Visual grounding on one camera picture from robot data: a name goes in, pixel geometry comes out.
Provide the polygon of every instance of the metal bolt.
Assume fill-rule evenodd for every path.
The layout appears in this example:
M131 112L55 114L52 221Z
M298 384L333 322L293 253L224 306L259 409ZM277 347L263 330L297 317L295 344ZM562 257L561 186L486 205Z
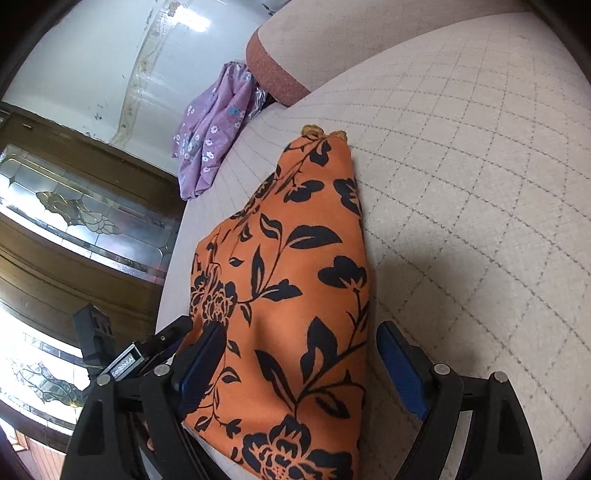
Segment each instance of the metal bolt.
M433 369L438 375L447 375L451 371L446 364L437 364Z
M507 377L507 374L505 372L495 372L494 377L495 380L499 383L505 383L509 381L509 377Z
M154 375L156 377L163 377L170 372L170 367L167 364L162 364L154 368Z
M104 387L110 381L111 376L109 374L102 374L99 376L99 378L96 379L96 384L100 387Z

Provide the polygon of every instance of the purple cloth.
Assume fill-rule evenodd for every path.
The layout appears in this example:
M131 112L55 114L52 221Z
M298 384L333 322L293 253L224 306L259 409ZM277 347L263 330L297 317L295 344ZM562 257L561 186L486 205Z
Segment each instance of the purple cloth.
M197 197L212 186L224 155L254 108L256 84L243 63L226 63L217 82L187 107L174 136L180 160L181 198Z

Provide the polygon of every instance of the white wall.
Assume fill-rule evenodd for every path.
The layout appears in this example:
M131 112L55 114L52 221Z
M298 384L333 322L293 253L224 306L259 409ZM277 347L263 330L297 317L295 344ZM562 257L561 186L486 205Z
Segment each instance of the white wall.
M253 0L82 0L3 100L176 174L171 140L186 105L224 63L244 60L267 18Z

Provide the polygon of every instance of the orange floral fabric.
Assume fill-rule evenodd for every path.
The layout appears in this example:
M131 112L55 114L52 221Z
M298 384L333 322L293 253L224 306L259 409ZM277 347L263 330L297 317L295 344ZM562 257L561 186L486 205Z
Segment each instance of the orange floral fabric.
M186 424L265 480L356 478L368 306L346 134L308 125L197 246L183 344L221 322L228 345Z

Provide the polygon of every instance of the grid pattern upholstery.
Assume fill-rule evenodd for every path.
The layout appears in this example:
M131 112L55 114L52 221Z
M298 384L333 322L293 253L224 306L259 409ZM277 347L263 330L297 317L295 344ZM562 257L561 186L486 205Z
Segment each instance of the grid pattern upholstery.
M307 123L349 136L374 328L393 320L462 375L505 371L544 479L566 478L591 441L591 87L570 54L530 13L395 46L288 109L263 111L213 188L189 203L179 240L188 222L203 222L205 235L238 210ZM184 313L201 237L175 249L165 285L163 301L183 289ZM420 425L373 345L368 363L361 478L386 480ZM442 478L454 477L468 421Z
M312 92L405 40L471 18L522 11L520 0L297 0L265 22L258 37L273 60Z

